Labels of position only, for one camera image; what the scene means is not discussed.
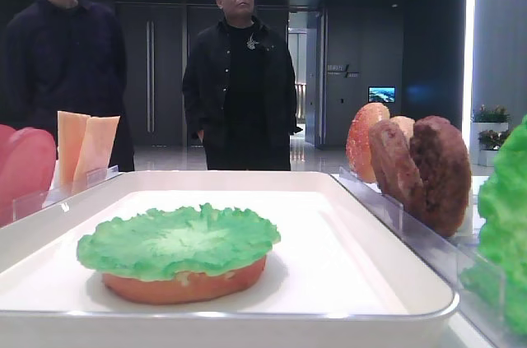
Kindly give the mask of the red tomato slice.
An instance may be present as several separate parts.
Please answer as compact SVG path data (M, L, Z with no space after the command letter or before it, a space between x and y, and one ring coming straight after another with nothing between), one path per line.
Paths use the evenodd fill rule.
M12 144L1 151L1 226L12 223L7 218L13 200L49 190L56 155L49 132L37 128L16 130Z
M14 141L16 129L10 126L0 125L0 150L5 151Z

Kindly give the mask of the lighter brown meat patty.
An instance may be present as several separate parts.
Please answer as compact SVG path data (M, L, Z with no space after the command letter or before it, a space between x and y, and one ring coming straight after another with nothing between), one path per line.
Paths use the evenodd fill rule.
M424 188L403 131L397 123L385 119L374 124L368 136L371 165L381 192L416 215L425 205Z

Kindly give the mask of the green lettuce leaf on tray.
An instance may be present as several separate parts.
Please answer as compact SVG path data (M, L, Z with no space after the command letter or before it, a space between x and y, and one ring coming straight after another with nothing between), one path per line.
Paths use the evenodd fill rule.
M140 281L169 281L181 272L220 276L264 258L280 240L277 226L250 209L151 208L99 223L79 239L77 260Z

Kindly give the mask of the bun bottom under lettuce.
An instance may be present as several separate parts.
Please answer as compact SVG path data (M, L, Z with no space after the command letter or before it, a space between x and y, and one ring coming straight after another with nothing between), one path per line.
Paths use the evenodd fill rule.
M169 281L141 281L105 273L104 285L117 296L139 304L169 305L209 301L247 290L261 277L267 258L218 276L182 271Z

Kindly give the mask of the orange cheese slice right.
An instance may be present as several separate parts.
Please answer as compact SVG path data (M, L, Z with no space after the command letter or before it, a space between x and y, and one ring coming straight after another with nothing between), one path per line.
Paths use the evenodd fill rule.
M72 194L87 186L87 175L98 169L107 169L119 125L120 116L90 117L87 119L79 159L73 176Z

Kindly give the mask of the orange cheese slice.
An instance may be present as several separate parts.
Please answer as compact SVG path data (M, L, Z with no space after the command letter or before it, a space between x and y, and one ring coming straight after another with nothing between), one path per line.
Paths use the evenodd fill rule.
M72 194L87 186L87 175L98 169L107 169L119 125L120 116L90 117L87 119L79 159L73 176Z
M73 182L90 115L58 111L59 185Z

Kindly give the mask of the orange cheese slice left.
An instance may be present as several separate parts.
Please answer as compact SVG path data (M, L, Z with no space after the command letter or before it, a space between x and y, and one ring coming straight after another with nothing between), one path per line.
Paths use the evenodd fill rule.
M73 182L90 115L58 111L59 185Z

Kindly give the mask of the man in black jacket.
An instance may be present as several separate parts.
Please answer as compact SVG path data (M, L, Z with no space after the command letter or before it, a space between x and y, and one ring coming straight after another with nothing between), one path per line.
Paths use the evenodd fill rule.
M223 18L201 31L182 81L189 133L214 170L288 171L296 79L287 42L254 0L216 0Z

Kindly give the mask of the sesame bun top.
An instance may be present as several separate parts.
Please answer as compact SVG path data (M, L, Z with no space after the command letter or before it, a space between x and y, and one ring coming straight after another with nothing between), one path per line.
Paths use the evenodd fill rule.
M363 182L376 182L371 166L369 129L379 121L389 118L388 108L382 103L374 102L362 106L352 120L347 135L346 155L351 171Z

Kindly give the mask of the bun half beside sesame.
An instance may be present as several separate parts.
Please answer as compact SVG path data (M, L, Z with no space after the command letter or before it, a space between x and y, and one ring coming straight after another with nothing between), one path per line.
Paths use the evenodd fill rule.
M413 137L413 126L415 120L406 116L394 116L390 119L391 122L399 125L399 128L403 132L407 142Z

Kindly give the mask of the white rectangular metal tray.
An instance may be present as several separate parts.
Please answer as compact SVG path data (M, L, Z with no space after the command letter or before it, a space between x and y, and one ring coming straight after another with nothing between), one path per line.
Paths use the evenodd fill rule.
M148 306L76 260L102 221L210 203L256 211L281 241L250 289ZM1 231L4 347L437 347L458 293L333 177L121 174Z

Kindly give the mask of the man in dark shirt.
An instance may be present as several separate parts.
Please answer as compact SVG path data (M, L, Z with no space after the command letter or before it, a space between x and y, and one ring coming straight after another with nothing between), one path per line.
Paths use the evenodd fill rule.
M58 135L58 112L119 117L110 164L135 169L124 105L127 58L114 12L90 0L36 0L7 24L7 99L23 126Z

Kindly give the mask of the potted flower planter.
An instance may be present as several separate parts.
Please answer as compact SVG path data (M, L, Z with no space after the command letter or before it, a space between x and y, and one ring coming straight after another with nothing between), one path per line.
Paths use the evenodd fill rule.
M498 151L509 134L510 115L503 106L488 108L485 105L473 110L469 154L472 164L489 166L483 152Z

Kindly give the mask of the small wall display screen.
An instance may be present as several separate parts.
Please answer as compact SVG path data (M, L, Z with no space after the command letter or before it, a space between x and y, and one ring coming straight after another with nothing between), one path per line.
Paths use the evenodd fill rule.
M391 104L395 102L395 87L394 86L369 86L368 87L368 101L378 102L384 104Z

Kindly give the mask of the clear left front rail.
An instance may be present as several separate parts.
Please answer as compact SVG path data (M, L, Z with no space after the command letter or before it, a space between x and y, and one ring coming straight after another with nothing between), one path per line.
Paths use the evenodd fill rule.
M65 186L54 187L48 191L27 194L12 201L7 221L11 223L21 220L46 208L47 206L63 202L73 195L82 193L89 188L95 187L99 183L112 179L119 175L119 173L119 167L113 165L106 169L96 169L88 172L83 178L73 181L72 183L67 183Z

